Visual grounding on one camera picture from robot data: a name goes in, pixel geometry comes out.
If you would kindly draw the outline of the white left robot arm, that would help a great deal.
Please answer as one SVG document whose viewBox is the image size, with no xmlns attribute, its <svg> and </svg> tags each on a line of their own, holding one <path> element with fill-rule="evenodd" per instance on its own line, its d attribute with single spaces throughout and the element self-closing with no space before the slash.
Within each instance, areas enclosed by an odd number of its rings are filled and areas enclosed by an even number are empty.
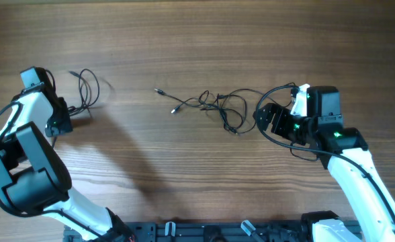
<svg viewBox="0 0 395 242">
<path fill-rule="evenodd" d="M 20 73 L 24 89 L 4 107 L 12 112 L 0 130 L 0 208 L 30 218 L 53 218 L 84 241 L 136 241 L 110 209 L 74 189 L 50 137 L 72 131 L 70 113 L 57 96 L 52 73 L 30 67 Z"/>
</svg>

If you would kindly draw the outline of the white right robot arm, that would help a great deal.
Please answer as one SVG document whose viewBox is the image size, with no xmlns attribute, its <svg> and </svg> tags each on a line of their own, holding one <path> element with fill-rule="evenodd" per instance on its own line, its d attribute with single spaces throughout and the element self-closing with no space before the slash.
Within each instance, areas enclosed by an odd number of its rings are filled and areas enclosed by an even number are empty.
<svg viewBox="0 0 395 242">
<path fill-rule="evenodd" d="M 339 90 L 333 86 L 283 86 L 286 106 L 257 102 L 254 119 L 269 141 L 315 155 L 346 195 L 366 241 L 395 241 L 395 201 L 380 178 L 369 146 L 356 128 L 343 125 Z"/>
</svg>

